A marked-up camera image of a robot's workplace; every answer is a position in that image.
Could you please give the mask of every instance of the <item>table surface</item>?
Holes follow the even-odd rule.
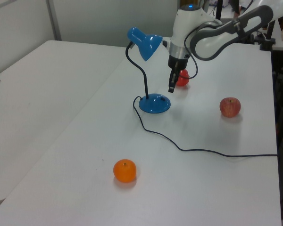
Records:
[[[48,41],[0,74],[0,203],[124,58],[125,48]]]
[[[212,61],[197,60],[198,76],[173,94],[166,49],[147,62],[136,47],[130,56],[145,69],[150,93],[171,100],[162,114],[138,109],[148,129],[181,148],[276,153],[269,52],[233,44]],[[193,61],[187,69],[193,75]],[[124,59],[0,205],[0,226],[281,225],[276,157],[181,152],[142,129],[132,103],[143,94],[142,74]],[[232,119],[219,110],[229,96],[242,105]],[[123,158],[137,165],[128,184],[112,172]]]

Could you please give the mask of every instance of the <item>wall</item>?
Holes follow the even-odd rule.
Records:
[[[45,0],[16,0],[0,8],[0,72],[54,40]]]
[[[127,31],[171,37],[177,0],[51,0],[61,39],[112,46],[128,44]]]

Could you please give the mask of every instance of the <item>orange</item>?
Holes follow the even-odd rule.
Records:
[[[129,159],[122,159],[115,163],[113,173],[120,182],[131,182],[136,177],[135,163]]]

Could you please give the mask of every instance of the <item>robotic arm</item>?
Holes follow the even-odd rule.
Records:
[[[179,72],[187,66],[190,53],[185,45],[198,59],[212,60],[228,45],[282,16],[283,0],[254,0],[243,15],[224,25],[196,5],[181,7],[169,47],[169,92],[173,93]]]

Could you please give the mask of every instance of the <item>apple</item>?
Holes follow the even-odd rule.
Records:
[[[241,104],[238,99],[234,97],[227,97],[220,102],[219,107],[223,116],[232,118],[239,113]]]
[[[188,84],[189,83],[189,73],[188,73],[188,71],[187,70],[182,70],[182,71],[180,71],[179,72],[179,75],[181,75],[181,76],[179,76],[179,78],[178,78],[178,81],[177,81],[177,83],[176,83],[176,85],[177,86],[185,86],[186,84]]]

